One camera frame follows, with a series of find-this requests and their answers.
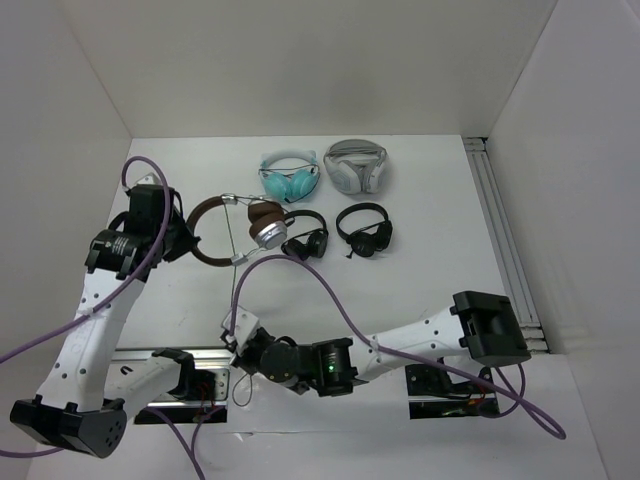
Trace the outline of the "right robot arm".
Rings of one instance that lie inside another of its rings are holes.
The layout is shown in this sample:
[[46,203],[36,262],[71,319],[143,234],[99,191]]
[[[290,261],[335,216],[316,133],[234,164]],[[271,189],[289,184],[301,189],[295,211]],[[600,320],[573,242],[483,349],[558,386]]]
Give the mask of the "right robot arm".
[[244,372],[302,395],[349,395],[354,388],[402,368],[418,358],[440,363],[436,379],[448,392],[460,391],[471,379],[462,359],[489,368],[530,360],[531,354],[508,297],[476,291],[454,295],[452,307],[404,327],[364,338],[342,337],[301,344],[275,337],[254,314],[239,308],[222,322],[221,336],[232,364]]

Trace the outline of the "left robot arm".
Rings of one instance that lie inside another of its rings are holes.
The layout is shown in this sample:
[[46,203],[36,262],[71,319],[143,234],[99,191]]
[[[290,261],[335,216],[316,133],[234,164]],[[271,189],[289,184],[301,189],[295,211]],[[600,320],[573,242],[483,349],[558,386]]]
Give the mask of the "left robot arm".
[[171,187],[137,185],[129,209],[91,242],[78,313],[44,383],[14,403],[11,423],[37,442],[97,458],[112,454],[128,420],[162,395],[213,398],[215,377],[184,350],[159,348],[135,368],[108,373],[123,327],[153,268],[197,239]]

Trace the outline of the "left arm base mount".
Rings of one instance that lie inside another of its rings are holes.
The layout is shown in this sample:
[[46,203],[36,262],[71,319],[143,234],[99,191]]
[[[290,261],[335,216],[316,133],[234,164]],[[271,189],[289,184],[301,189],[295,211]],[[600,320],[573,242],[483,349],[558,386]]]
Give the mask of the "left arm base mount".
[[185,393],[165,392],[150,401],[175,424],[223,424],[228,420],[230,362],[228,365],[197,365]]

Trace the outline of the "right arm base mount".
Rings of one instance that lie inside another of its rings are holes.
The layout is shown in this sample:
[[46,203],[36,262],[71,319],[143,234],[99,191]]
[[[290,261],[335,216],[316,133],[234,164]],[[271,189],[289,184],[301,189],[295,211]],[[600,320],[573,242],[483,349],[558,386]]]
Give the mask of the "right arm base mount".
[[469,380],[454,381],[449,373],[423,364],[407,365],[405,377],[411,420],[500,414],[495,393]]

